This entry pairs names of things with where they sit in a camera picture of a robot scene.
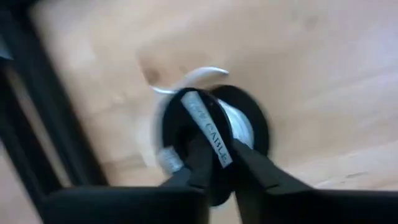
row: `white cable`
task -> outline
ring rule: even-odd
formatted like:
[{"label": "white cable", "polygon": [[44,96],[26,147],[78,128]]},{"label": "white cable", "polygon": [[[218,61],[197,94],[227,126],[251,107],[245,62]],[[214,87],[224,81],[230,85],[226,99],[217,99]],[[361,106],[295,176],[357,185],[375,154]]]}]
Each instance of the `white cable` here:
[{"label": "white cable", "polygon": [[[184,78],[176,84],[176,87],[168,90],[162,89],[156,86],[151,86],[155,92],[161,94],[174,94],[178,89],[189,86],[195,80],[203,77],[210,77],[214,74],[228,75],[229,72],[217,67],[200,67],[189,73],[187,73]],[[240,140],[242,143],[249,146],[251,149],[254,147],[254,133],[253,128],[242,111],[230,106],[222,100],[218,100],[218,103],[225,110],[229,123],[231,124],[233,137]]]}]

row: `wooden surface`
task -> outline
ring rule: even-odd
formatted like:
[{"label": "wooden surface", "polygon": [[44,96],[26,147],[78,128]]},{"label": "wooden surface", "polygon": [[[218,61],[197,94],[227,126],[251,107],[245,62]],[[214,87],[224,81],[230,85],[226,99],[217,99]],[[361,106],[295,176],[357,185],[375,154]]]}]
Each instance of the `wooden surface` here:
[{"label": "wooden surface", "polygon": [[164,178],[147,81],[215,65],[231,75],[210,83],[265,109],[281,168],[319,188],[398,188],[397,1],[54,0],[31,13],[114,185]]}]

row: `black spool flange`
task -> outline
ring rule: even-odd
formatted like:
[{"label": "black spool flange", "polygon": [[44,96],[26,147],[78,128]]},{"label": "black spool flange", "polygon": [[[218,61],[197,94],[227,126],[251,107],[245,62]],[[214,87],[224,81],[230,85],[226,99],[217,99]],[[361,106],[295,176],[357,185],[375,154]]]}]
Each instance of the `black spool flange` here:
[{"label": "black spool flange", "polygon": [[[254,131],[254,150],[267,155],[269,149],[268,126],[260,107],[246,92],[229,85],[220,85],[210,91],[184,88],[174,94],[170,101],[166,103],[160,122],[161,132],[159,137],[162,147],[172,146],[181,160],[185,162],[189,155],[187,144],[193,138],[197,138],[198,135],[206,139],[189,112],[182,105],[181,99],[190,91],[198,92],[227,149],[232,147],[232,129],[224,109],[218,103],[218,99],[241,110],[248,117]],[[210,184],[210,200],[211,204],[215,206],[224,203],[233,191],[233,183],[231,182],[233,164],[223,169],[218,158],[214,157],[213,159],[212,163],[215,166],[213,168],[214,178],[212,178]]]}]

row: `cable spool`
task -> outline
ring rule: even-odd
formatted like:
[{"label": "cable spool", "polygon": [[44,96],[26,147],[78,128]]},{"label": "cable spool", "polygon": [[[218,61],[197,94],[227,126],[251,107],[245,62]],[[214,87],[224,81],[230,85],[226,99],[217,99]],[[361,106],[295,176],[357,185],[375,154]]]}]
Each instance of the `cable spool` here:
[{"label": "cable spool", "polygon": [[[231,148],[233,139],[238,139],[250,149],[267,155],[269,133],[262,110],[246,92],[230,85],[215,86],[210,90],[162,90],[161,93],[171,96],[165,104],[158,125],[159,161],[162,167],[169,173],[178,171],[189,155],[187,142],[191,141],[193,136],[201,134],[216,153],[219,153],[218,158],[215,158],[219,160],[215,161],[215,164],[219,165],[216,168],[218,178],[212,188],[212,205],[224,203],[232,191],[228,188],[230,184],[225,184],[226,181],[230,181],[225,170],[233,169],[233,161],[224,156],[225,151],[222,148]],[[201,118],[206,118],[208,123],[211,120],[215,127],[212,130],[216,130],[216,133],[209,136]],[[215,136],[221,141],[212,142]]]}]

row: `black metal bar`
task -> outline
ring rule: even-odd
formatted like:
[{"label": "black metal bar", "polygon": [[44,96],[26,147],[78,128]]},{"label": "black metal bar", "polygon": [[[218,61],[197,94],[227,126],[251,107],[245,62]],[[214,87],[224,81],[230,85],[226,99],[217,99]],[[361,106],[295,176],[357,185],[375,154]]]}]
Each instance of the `black metal bar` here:
[{"label": "black metal bar", "polygon": [[0,75],[0,136],[40,216],[43,199],[62,188],[4,75]]},{"label": "black metal bar", "polygon": [[0,29],[73,185],[107,185],[105,175],[26,12],[3,11]]}]

